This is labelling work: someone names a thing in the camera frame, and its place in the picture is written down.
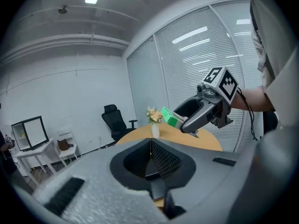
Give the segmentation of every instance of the hand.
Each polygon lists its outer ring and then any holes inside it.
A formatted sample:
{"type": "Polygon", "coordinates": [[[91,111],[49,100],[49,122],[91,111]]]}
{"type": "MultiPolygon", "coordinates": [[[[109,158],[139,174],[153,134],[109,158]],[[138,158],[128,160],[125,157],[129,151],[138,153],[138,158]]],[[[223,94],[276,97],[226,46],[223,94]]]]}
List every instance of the hand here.
{"type": "Polygon", "coordinates": [[[1,146],[0,150],[1,150],[2,152],[5,152],[5,151],[9,150],[10,148],[12,148],[12,144],[11,144],[11,143],[6,143],[6,144],[3,144],[3,145],[1,146]]]}

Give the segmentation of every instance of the black cable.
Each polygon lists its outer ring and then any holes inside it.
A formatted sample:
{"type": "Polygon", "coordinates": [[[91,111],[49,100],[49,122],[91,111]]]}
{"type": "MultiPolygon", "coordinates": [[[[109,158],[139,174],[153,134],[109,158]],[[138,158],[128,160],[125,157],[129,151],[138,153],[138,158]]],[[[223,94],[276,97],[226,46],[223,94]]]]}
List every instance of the black cable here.
{"type": "Polygon", "coordinates": [[[250,116],[250,121],[251,121],[251,134],[252,134],[252,136],[253,136],[253,139],[254,140],[256,140],[257,141],[257,138],[256,138],[256,134],[255,134],[255,132],[254,132],[254,126],[253,126],[253,122],[254,122],[254,113],[253,113],[253,111],[252,111],[252,108],[250,107],[250,105],[247,103],[247,101],[246,101],[246,98],[245,98],[245,96],[243,95],[243,93],[242,93],[242,91],[241,91],[241,89],[238,87],[238,94],[240,94],[240,96],[242,97],[242,99],[243,99],[243,101],[245,102],[245,104],[246,104],[246,106],[247,106],[247,108],[248,108],[248,112],[249,112],[249,116],[250,116]]]}

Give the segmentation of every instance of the window blinds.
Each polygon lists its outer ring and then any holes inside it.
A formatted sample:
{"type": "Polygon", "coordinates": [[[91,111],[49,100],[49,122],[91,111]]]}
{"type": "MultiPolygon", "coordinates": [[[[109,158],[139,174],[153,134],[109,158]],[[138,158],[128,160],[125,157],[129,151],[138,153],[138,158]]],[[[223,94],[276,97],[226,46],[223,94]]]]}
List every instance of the window blinds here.
{"type": "MultiPolygon", "coordinates": [[[[195,95],[197,84],[215,66],[227,66],[243,87],[240,59],[231,37],[210,8],[181,17],[156,37],[170,109],[195,95]]],[[[222,129],[208,124],[205,129],[217,138],[223,151],[232,152],[239,138],[243,111],[233,109],[229,117],[234,120],[232,124],[222,129]]]]}
{"type": "Polygon", "coordinates": [[[168,106],[162,67],[153,38],[128,59],[128,73],[139,127],[147,125],[145,110],[168,106]]]}
{"type": "MultiPolygon", "coordinates": [[[[261,72],[257,70],[258,56],[251,38],[251,21],[249,12],[249,1],[230,2],[213,6],[222,18],[231,34],[234,36],[235,45],[240,52],[240,60],[244,74],[245,88],[254,88],[262,85],[261,72]]],[[[251,122],[249,112],[246,112],[244,132],[241,134],[241,142],[238,148],[240,152],[244,145],[252,141],[251,122]]],[[[255,112],[254,121],[255,135],[263,134],[263,113],[255,112]]]]}

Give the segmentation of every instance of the white wall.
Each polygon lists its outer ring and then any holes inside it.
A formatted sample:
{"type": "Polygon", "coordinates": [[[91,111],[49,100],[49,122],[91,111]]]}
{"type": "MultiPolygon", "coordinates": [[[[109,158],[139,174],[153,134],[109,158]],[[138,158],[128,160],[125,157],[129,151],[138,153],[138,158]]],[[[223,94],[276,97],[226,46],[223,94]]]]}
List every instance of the white wall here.
{"type": "Polygon", "coordinates": [[[216,3],[224,0],[176,0],[154,17],[146,21],[141,29],[136,32],[131,40],[129,47],[123,54],[123,58],[127,59],[143,42],[145,42],[153,33],[161,29],[168,22],[180,17],[195,8],[202,7],[209,3],[216,3]]]}
{"type": "MultiPolygon", "coordinates": [[[[101,114],[115,104],[128,122],[136,119],[127,66],[119,56],[106,56],[105,48],[69,46],[46,49],[7,64],[0,71],[0,128],[41,115],[49,138],[70,127],[83,153],[113,141],[101,114]]],[[[49,158],[58,161],[54,150],[49,158]]],[[[31,158],[31,166],[38,166],[31,158]]]]}

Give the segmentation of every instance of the black slot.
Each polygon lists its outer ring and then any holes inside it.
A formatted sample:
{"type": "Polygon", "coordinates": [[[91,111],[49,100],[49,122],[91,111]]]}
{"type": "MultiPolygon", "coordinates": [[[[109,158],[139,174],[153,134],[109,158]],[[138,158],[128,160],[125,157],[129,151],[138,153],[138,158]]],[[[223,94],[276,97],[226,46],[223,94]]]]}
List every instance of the black slot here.
{"type": "Polygon", "coordinates": [[[60,216],[75,197],[84,182],[85,181],[80,178],[70,178],[50,199],[50,201],[45,204],[45,208],[57,216],[60,216]]]}
{"type": "Polygon", "coordinates": [[[213,161],[217,162],[217,163],[224,164],[224,165],[228,165],[228,166],[231,166],[231,167],[233,167],[236,163],[236,161],[233,161],[233,160],[230,160],[230,159],[223,159],[223,158],[219,158],[219,157],[214,158],[213,161]]]}

